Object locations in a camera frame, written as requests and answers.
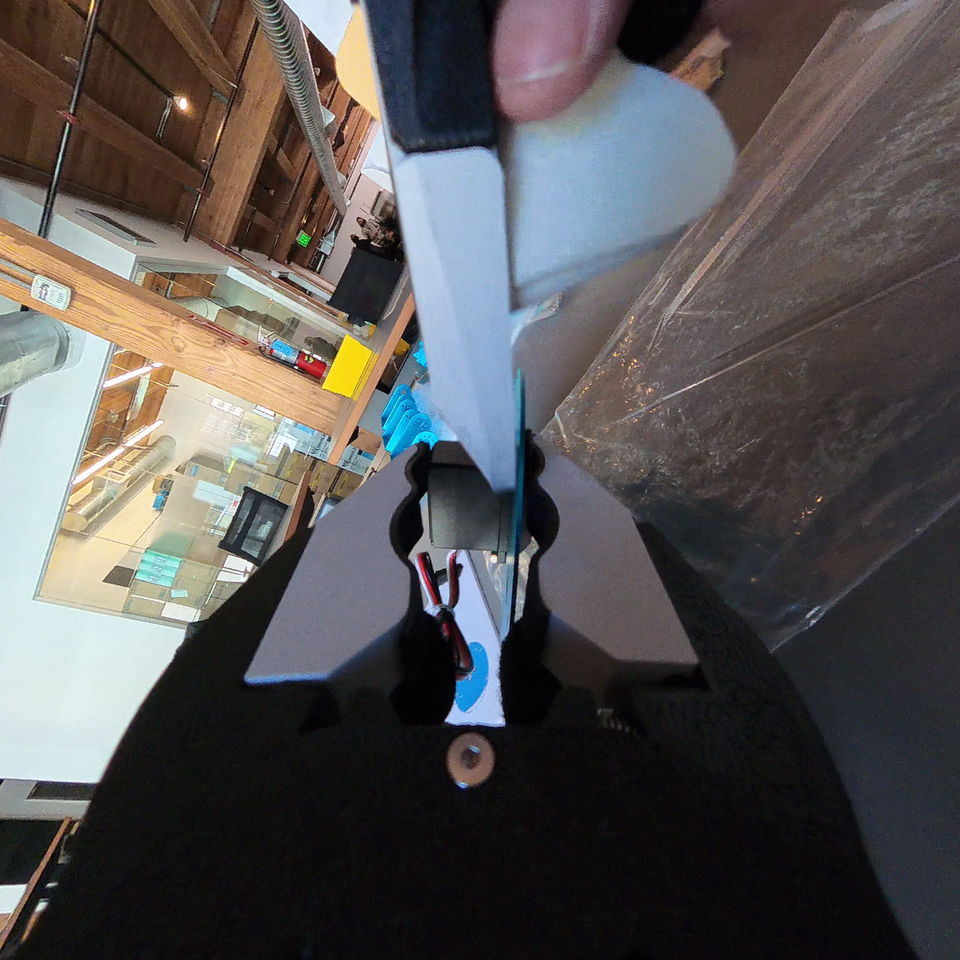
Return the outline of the black plastic crate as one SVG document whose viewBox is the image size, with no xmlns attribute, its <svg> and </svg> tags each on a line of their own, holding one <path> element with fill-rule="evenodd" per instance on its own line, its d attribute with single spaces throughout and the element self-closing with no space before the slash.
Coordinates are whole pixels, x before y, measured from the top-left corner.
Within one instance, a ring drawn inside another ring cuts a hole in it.
<svg viewBox="0 0 960 960">
<path fill-rule="evenodd" d="M 270 553 L 288 509 L 281 500 L 245 486 L 219 548 L 260 567 Z"/>
</svg>

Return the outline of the black standing board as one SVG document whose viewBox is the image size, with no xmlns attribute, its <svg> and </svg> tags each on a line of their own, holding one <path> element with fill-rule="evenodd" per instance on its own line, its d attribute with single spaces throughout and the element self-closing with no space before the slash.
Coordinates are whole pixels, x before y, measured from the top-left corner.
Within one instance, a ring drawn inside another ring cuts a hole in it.
<svg viewBox="0 0 960 960">
<path fill-rule="evenodd" d="M 354 247 L 330 294 L 329 308 L 346 315 L 355 326 L 376 326 L 390 304 L 402 271 L 396 260 Z"/>
</svg>

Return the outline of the large silver air duct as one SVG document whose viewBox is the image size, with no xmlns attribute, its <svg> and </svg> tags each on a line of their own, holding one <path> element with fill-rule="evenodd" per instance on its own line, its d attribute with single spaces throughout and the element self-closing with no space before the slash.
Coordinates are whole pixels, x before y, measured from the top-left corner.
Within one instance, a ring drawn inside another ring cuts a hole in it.
<svg viewBox="0 0 960 960">
<path fill-rule="evenodd" d="M 1 316 L 1 398 L 81 359 L 87 333 L 32 308 Z"/>
</svg>

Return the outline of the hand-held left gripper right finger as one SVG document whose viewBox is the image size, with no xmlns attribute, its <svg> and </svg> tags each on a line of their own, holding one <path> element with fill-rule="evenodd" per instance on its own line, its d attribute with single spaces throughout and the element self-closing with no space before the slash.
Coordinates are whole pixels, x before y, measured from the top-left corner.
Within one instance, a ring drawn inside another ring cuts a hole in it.
<svg viewBox="0 0 960 960">
<path fill-rule="evenodd" d="M 528 596 L 546 613 L 546 670 L 589 692 L 693 678 L 699 656 L 630 510 L 557 451 L 545 452 L 535 490 L 545 528 Z"/>
</svg>

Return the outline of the red fire extinguisher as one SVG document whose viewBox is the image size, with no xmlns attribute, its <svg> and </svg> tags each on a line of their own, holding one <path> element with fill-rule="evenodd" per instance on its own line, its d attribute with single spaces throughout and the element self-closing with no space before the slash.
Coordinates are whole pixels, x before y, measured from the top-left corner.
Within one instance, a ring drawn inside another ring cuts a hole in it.
<svg viewBox="0 0 960 960">
<path fill-rule="evenodd" d="M 325 380 L 329 364 L 328 362 L 307 353 L 300 347 L 294 346 L 291 342 L 286 342 L 282 338 L 258 338 L 258 353 L 279 363 L 284 367 L 299 372 L 300 374 L 322 382 Z"/>
</svg>

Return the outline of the dark grey desk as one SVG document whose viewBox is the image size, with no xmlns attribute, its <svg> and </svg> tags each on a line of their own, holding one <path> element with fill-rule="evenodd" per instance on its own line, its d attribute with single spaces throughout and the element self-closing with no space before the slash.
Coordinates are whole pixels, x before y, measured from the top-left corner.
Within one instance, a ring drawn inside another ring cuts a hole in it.
<svg viewBox="0 0 960 960">
<path fill-rule="evenodd" d="M 910 946 L 958 958 L 958 502 L 816 623 L 776 648 L 759 637 L 825 740 Z"/>
</svg>

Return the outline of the yellow flat board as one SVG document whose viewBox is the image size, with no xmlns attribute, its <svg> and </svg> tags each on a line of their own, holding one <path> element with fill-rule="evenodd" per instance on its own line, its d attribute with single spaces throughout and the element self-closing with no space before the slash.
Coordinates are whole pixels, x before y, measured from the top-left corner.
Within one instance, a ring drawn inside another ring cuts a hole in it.
<svg viewBox="0 0 960 960">
<path fill-rule="evenodd" d="M 357 401 L 377 359 L 378 354 L 366 343 L 347 335 L 327 367 L 321 388 L 338 397 Z"/>
</svg>

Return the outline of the clear plastic bag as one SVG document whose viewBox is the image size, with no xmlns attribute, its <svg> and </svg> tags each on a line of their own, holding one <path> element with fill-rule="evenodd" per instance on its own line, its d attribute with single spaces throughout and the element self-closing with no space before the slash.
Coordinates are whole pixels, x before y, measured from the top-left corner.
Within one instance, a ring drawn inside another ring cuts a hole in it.
<svg viewBox="0 0 960 960">
<path fill-rule="evenodd" d="M 772 648 L 958 502 L 959 4 L 841 12 L 540 436 Z"/>
</svg>

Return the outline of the wooden top table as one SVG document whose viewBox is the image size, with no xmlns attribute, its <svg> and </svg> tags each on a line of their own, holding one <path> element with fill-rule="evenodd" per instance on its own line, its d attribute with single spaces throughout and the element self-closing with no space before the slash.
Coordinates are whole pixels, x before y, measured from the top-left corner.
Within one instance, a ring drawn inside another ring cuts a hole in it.
<svg viewBox="0 0 960 960">
<path fill-rule="evenodd" d="M 396 303 L 390 306 L 386 318 L 382 319 L 370 340 L 369 346 L 376 350 L 370 352 L 370 358 L 360 370 L 355 384 L 356 389 L 341 404 L 341 410 L 332 428 L 329 449 L 321 457 L 321 461 L 330 465 L 333 473 L 324 477 L 325 468 L 319 466 L 300 482 L 282 534 L 283 544 L 288 542 L 302 526 L 312 525 L 318 520 L 330 492 L 344 472 L 341 460 L 345 457 L 347 448 L 357 443 L 361 445 L 370 443 L 368 439 L 363 440 L 360 437 L 360 421 L 378 388 L 380 378 L 390 364 L 398 343 L 402 340 L 404 330 L 415 313 L 414 294 L 408 277 L 402 277 L 399 287 Z"/>
</svg>

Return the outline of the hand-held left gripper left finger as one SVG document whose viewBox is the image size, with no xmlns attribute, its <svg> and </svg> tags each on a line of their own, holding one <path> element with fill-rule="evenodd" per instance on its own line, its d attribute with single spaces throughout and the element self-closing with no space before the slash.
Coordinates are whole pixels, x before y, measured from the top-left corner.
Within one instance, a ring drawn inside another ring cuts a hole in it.
<svg viewBox="0 0 960 960">
<path fill-rule="evenodd" d="M 395 687 L 402 636 L 422 610 L 402 537 L 420 534 L 429 447 L 401 452 L 312 527 L 244 680 Z"/>
</svg>

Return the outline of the blue round metal plate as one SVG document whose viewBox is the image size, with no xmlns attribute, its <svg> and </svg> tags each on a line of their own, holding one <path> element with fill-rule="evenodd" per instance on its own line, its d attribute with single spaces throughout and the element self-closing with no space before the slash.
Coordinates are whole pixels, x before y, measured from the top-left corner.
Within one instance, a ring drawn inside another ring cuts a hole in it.
<svg viewBox="0 0 960 960">
<path fill-rule="evenodd" d="M 510 522 L 507 549 L 502 563 L 502 597 L 499 641 L 505 643 L 513 629 L 517 612 L 519 558 L 522 553 L 522 532 L 525 512 L 526 474 L 526 395 L 523 372 L 518 371 L 514 382 L 515 400 L 515 472 L 510 494 Z"/>
</svg>

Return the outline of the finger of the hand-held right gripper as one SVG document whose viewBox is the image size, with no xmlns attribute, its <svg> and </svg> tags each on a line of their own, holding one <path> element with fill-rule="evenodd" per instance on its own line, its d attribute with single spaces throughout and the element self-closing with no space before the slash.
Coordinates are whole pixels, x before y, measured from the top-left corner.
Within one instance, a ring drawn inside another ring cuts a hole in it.
<svg viewBox="0 0 960 960">
<path fill-rule="evenodd" d="M 361 2 L 434 403 L 498 494 L 516 471 L 495 2 Z"/>
</svg>

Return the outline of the black servo motor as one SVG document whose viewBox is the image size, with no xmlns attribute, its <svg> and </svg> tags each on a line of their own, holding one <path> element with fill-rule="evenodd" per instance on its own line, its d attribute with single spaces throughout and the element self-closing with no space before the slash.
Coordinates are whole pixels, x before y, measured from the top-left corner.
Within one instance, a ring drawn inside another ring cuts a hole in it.
<svg viewBox="0 0 960 960">
<path fill-rule="evenodd" d="M 514 493 L 497 493 L 456 440 L 431 449 L 427 486 L 428 536 L 446 550 L 505 556 L 512 542 Z"/>
</svg>

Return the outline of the yellow white curved panel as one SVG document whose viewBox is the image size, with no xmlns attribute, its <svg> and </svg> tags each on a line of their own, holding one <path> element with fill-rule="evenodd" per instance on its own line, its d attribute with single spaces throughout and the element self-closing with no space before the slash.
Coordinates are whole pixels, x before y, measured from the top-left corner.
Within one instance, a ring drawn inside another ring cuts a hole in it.
<svg viewBox="0 0 960 960">
<path fill-rule="evenodd" d="M 351 15 L 335 54 L 335 68 L 339 83 L 349 97 L 379 122 L 377 70 L 360 3 L 351 5 Z"/>
</svg>

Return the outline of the person's right hand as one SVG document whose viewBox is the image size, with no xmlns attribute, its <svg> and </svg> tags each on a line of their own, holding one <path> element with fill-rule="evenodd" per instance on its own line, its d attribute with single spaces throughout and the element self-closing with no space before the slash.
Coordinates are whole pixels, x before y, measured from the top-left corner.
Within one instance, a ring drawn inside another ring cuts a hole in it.
<svg viewBox="0 0 960 960">
<path fill-rule="evenodd" d="M 498 113 L 514 123 L 567 109 L 613 54 L 630 1 L 504 1 L 490 43 Z"/>
</svg>

